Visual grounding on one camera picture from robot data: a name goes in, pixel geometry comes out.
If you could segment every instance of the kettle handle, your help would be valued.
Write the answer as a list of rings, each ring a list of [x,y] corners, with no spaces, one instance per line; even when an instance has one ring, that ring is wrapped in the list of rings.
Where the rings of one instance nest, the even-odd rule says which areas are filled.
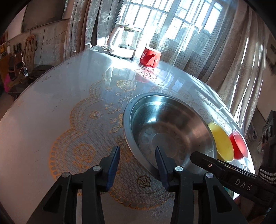
[[[115,37],[117,36],[118,32],[119,31],[123,31],[124,30],[124,27],[122,26],[117,26],[113,29],[113,31],[111,32],[109,38],[108,38],[108,41],[107,41],[107,46],[109,46],[110,48],[113,48],[113,47],[117,47],[117,46],[114,46],[112,44],[112,42],[114,41]]]

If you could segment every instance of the metal bowl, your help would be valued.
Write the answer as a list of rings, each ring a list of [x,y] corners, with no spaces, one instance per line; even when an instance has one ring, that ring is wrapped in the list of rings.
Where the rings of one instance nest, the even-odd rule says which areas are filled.
[[[213,135],[204,120],[189,105],[166,94],[145,93],[134,97],[125,108],[123,130],[135,158],[157,179],[157,146],[162,146],[178,166],[195,174],[205,171],[191,163],[192,152],[217,158]]]

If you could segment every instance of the pink object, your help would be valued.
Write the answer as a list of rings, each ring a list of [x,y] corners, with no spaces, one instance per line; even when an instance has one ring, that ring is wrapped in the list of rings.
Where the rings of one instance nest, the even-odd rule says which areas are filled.
[[[151,47],[146,47],[140,58],[140,63],[144,66],[155,68],[160,61],[161,52]]]
[[[229,138],[234,148],[234,159],[248,158],[247,145],[240,133],[234,129]]]
[[[9,92],[9,87],[7,86],[7,84],[10,82],[10,75],[7,74],[4,80],[4,89],[6,92]]]

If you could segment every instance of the glass kettle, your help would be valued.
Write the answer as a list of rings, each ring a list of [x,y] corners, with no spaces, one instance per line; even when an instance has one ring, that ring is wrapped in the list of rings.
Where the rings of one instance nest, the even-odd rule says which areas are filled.
[[[133,58],[141,30],[129,25],[119,25],[111,32],[107,45],[109,53],[119,58]]]

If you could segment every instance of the red mug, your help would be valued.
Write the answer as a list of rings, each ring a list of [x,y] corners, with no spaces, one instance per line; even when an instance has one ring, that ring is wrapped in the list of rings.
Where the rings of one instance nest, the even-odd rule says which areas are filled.
[[[140,58],[140,63],[144,66],[155,68],[160,61],[161,52],[151,47],[146,47]]]

